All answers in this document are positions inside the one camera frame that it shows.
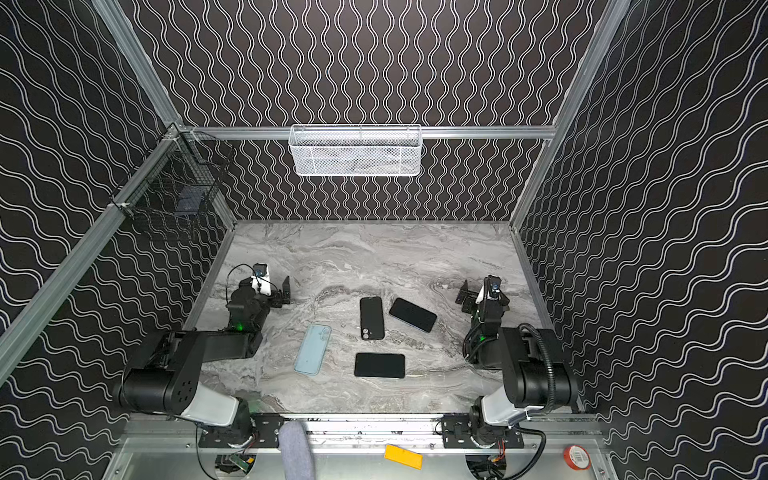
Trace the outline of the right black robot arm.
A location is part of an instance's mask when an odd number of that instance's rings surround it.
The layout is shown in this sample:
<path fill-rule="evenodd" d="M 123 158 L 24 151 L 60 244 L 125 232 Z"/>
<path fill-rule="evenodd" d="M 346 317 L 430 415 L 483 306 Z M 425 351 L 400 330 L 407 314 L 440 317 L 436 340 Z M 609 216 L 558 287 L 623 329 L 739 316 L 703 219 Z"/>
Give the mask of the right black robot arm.
<path fill-rule="evenodd" d="M 469 438 L 481 447 L 503 444 L 517 425 L 560 409 L 580 410 L 577 381 L 552 329 L 530 323 L 505 326 L 510 299 L 501 279 L 489 275 L 477 290 L 464 282 L 456 303 L 470 315 L 462 356 L 479 369 L 499 372 L 502 384 L 475 400 L 468 414 Z"/>

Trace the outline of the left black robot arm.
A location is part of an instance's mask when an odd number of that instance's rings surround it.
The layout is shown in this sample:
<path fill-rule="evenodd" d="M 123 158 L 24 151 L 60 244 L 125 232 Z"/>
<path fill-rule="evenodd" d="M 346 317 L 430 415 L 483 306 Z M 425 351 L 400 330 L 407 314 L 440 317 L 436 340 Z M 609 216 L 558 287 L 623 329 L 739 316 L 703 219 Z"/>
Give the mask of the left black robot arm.
<path fill-rule="evenodd" d="M 255 436 L 245 400 L 200 382 L 205 363 L 253 357 L 273 309 L 291 303 L 290 278 L 282 284 L 265 277 L 242 280 L 227 302 L 229 323 L 220 331 L 177 331 L 147 336 L 124 367 L 115 397 L 131 412 L 165 415 L 201 427 L 213 442 L 232 447 Z"/>

